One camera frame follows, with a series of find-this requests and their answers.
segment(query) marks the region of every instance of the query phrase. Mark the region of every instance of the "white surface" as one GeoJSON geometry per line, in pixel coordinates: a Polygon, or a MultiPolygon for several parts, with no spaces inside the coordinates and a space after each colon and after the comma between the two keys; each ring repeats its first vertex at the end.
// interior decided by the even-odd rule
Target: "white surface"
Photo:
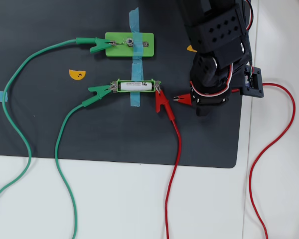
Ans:
{"type": "MultiPolygon", "coordinates": [[[[255,65],[262,68],[265,82],[290,89],[298,111],[291,130],[255,169],[255,202],[270,238],[299,239],[299,0],[260,1],[258,27],[258,1],[253,1],[255,65]]],[[[264,238],[245,198],[250,103],[244,98],[235,168],[179,167],[169,201],[171,239],[239,239],[242,234],[244,239],[264,238]]],[[[266,88],[265,98],[253,99],[249,168],[287,125],[291,112],[280,90],[266,88]]],[[[0,188],[25,164],[26,158],[0,157],[0,188]]],[[[164,199],[171,166],[62,160],[61,167],[77,202],[78,239],[165,238],[164,199]]],[[[68,239],[72,230],[70,197],[54,160],[34,159],[25,177],[0,196],[0,239],[68,239]]]]}
{"type": "MultiPolygon", "coordinates": [[[[287,134],[263,155],[253,174],[255,204],[270,239],[299,239],[299,0],[261,0],[256,65],[263,81],[279,83],[293,94],[296,119],[287,134]]],[[[249,169],[260,151],[290,121],[287,94],[265,87],[263,99],[253,99],[249,169]]],[[[264,239],[249,194],[246,195],[244,239],[264,239]]]]}
{"type": "MultiPolygon", "coordinates": [[[[172,239],[241,238],[250,109],[251,99],[245,98],[233,169],[179,167],[168,207],[172,239]]],[[[0,156],[0,188],[26,161],[0,156]]],[[[165,238],[164,201],[172,166],[76,160],[60,164],[77,203],[78,239],[165,238]]],[[[69,239],[72,232],[72,204],[54,160],[34,159],[28,173],[0,196],[0,239],[69,239]]]]}

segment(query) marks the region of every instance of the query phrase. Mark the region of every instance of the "red alligator clip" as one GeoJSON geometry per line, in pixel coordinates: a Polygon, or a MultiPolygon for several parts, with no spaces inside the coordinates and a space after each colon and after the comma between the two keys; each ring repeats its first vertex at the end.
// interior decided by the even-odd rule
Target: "red alligator clip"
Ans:
{"type": "Polygon", "coordinates": [[[169,105],[168,99],[164,95],[164,92],[160,88],[156,88],[155,92],[155,98],[156,98],[156,113],[160,112],[160,106],[164,105],[168,118],[170,121],[175,119],[175,116],[173,114],[173,111],[171,110],[171,107],[169,105]]]}
{"type": "Polygon", "coordinates": [[[190,105],[190,106],[192,105],[190,93],[185,94],[185,95],[181,95],[181,96],[175,96],[174,101],[177,101],[179,103],[183,103],[183,104],[186,104],[186,105],[190,105]]]}

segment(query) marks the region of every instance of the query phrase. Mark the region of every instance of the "green wire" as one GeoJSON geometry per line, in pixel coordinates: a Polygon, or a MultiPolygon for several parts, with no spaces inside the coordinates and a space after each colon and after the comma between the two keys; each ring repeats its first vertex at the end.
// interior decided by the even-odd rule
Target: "green wire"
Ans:
{"type": "Polygon", "coordinates": [[[76,210],[76,204],[75,204],[75,199],[74,199],[74,196],[73,196],[73,193],[72,193],[72,190],[70,188],[70,185],[68,184],[68,182],[66,181],[63,173],[62,173],[62,170],[60,168],[60,164],[59,164],[59,159],[58,159],[58,149],[59,149],[59,144],[60,144],[60,140],[61,140],[61,137],[62,137],[62,134],[63,134],[63,130],[64,130],[64,127],[66,125],[66,122],[68,121],[68,119],[70,118],[70,116],[75,112],[77,111],[78,109],[82,108],[83,105],[79,105],[77,107],[75,107],[73,110],[71,110],[67,116],[65,117],[64,121],[63,121],[63,124],[61,126],[61,129],[60,129],[60,133],[59,133],[59,136],[58,136],[58,139],[56,141],[56,144],[55,144],[55,151],[54,151],[54,156],[55,156],[55,164],[56,164],[56,167],[58,168],[58,171],[61,175],[61,178],[63,179],[63,182],[64,184],[66,185],[68,191],[69,191],[69,194],[71,196],[71,200],[72,200],[72,204],[73,204],[73,210],[74,210],[74,232],[73,232],[73,237],[72,239],[75,238],[76,236],[76,231],[77,231],[77,227],[78,227],[78,216],[77,216],[77,210],[76,210]]]}
{"type": "MultiPolygon", "coordinates": [[[[30,61],[32,60],[34,57],[46,52],[46,51],[49,51],[49,50],[52,50],[52,49],[55,49],[55,48],[58,48],[58,47],[61,47],[61,46],[64,46],[64,45],[67,45],[67,44],[71,44],[71,43],[76,43],[76,40],[73,39],[73,40],[68,40],[68,41],[64,41],[64,42],[61,42],[61,43],[58,43],[56,45],[53,45],[53,46],[49,46],[49,47],[46,47],[32,55],[30,55],[22,64],[21,66],[17,69],[17,71],[14,73],[14,75],[11,77],[11,79],[8,81],[7,85],[5,86],[5,89],[3,91],[3,97],[2,97],[2,108],[3,108],[3,111],[4,111],[4,114],[5,116],[7,117],[7,119],[9,120],[10,124],[12,125],[12,127],[15,129],[15,131],[20,135],[20,137],[22,138],[27,150],[28,150],[28,155],[29,155],[29,160],[28,160],[28,163],[25,167],[25,169],[21,172],[21,174],[19,176],[16,177],[16,179],[14,179],[13,181],[11,181],[10,183],[8,183],[7,185],[5,185],[3,188],[0,189],[0,194],[5,190],[7,189],[8,187],[10,187],[12,184],[16,183],[25,173],[26,171],[28,170],[30,164],[31,164],[31,158],[32,158],[32,153],[31,153],[31,148],[30,148],[30,145],[28,143],[28,141],[26,140],[26,138],[24,137],[24,135],[22,134],[22,132],[20,131],[20,129],[18,129],[18,127],[15,125],[15,123],[13,122],[13,120],[11,119],[7,109],[6,109],[6,105],[5,105],[5,96],[6,96],[6,93],[7,91],[9,90],[9,87],[11,86],[12,82],[15,80],[16,76],[20,73],[20,71],[25,67],[25,65],[30,61]]],[[[59,167],[59,164],[58,164],[58,161],[57,161],[57,157],[56,157],[56,164],[57,164],[57,167],[58,167],[58,170],[59,170],[59,173],[63,179],[63,181],[65,182],[68,190],[69,190],[69,193],[71,195],[71,198],[72,198],[72,202],[73,202],[73,206],[75,208],[75,202],[74,202],[74,198],[73,198],[73,195],[72,195],[72,192],[71,192],[71,189],[69,188],[69,185],[67,184],[61,170],[60,170],[60,167],[59,167]]]]}

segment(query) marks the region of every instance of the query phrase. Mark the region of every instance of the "battery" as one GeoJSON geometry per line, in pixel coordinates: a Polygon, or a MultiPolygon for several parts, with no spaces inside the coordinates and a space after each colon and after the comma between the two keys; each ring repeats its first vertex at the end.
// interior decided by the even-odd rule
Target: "battery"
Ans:
{"type": "Polygon", "coordinates": [[[152,82],[121,82],[119,89],[128,92],[151,91],[153,88],[152,82]]]}

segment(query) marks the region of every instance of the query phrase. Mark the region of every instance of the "green alligator clip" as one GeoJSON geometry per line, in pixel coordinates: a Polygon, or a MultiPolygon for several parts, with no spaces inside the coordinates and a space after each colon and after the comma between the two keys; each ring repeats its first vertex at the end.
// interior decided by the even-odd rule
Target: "green alligator clip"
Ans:
{"type": "Polygon", "coordinates": [[[94,86],[89,87],[89,92],[96,92],[96,95],[83,101],[82,105],[84,107],[89,106],[90,104],[93,104],[94,102],[101,100],[105,95],[110,93],[112,90],[110,89],[111,85],[105,85],[105,86],[94,86]]]}
{"type": "Polygon", "coordinates": [[[91,53],[95,53],[112,46],[110,40],[101,39],[97,37],[95,38],[78,37],[76,38],[76,44],[96,44],[96,46],[90,49],[91,53]]]}

